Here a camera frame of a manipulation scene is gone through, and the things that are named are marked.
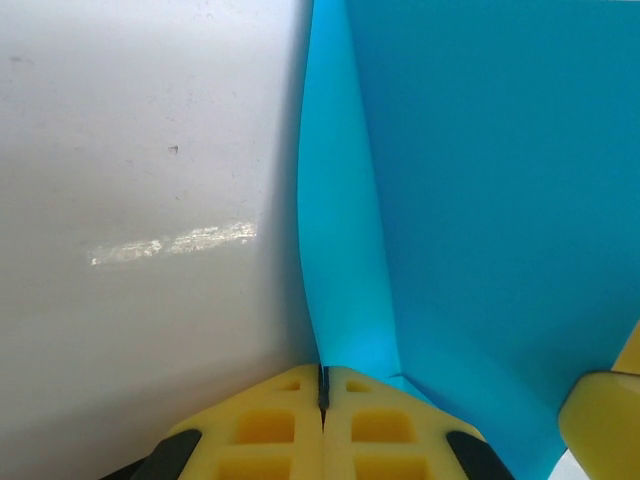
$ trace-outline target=dark mark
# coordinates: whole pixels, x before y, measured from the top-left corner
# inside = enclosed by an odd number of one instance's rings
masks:
[[[329,367],[318,365],[318,408],[322,419],[322,430],[329,409]]]
[[[13,64],[26,63],[28,65],[33,66],[33,61],[32,60],[29,60],[28,58],[23,58],[23,57],[21,57],[19,55],[13,55],[13,56],[9,57],[9,61],[11,63],[13,63]]]

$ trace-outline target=yellow plastic part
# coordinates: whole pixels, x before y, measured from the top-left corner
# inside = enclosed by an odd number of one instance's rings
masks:
[[[318,367],[294,368],[176,425],[202,432],[180,480],[321,480]]]
[[[317,365],[289,370],[176,425],[167,438],[202,433],[178,480],[467,480],[447,434],[463,432],[485,445],[475,428],[353,370],[331,368],[329,378],[324,430]]]
[[[640,376],[585,375],[563,405],[558,424],[591,480],[640,478]]]
[[[469,424],[348,368],[331,369],[325,478],[467,480],[446,440]]]
[[[638,324],[620,352],[613,370],[640,375],[640,326]]]

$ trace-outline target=black edge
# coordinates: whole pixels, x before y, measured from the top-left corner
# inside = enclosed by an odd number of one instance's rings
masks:
[[[322,417],[322,429],[329,409],[329,367],[318,365],[318,408]]]
[[[133,474],[138,471],[140,465],[142,465],[142,462],[144,461],[145,459],[141,458],[140,460],[133,462],[126,467],[122,467],[116,472],[110,473],[106,477],[102,477],[100,480],[131,480]]]
[[[447,442],[469,480],[515,480],[488,443],[457,430],[447,433]]]
[[[131,480],[178,480],[200,438],[202,432],[195,429],[165,438]]]

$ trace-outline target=white wall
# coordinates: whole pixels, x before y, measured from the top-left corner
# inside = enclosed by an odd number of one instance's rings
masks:
[[[309,14],[0,0],[0,478],[98,478],[314,360],[294,204]]]
[[[582,467],[568,450],[556,464],[549,480],[589,480]]]

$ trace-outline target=blue panel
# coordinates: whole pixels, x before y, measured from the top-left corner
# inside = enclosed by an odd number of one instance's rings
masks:
[[[298,182],[303,277],[323,363],[379,379],[399,373],[375,180],[342,0],[314,6]]]
[[[348,2],[403,373],[545,479],[640,317],[640,7]]]

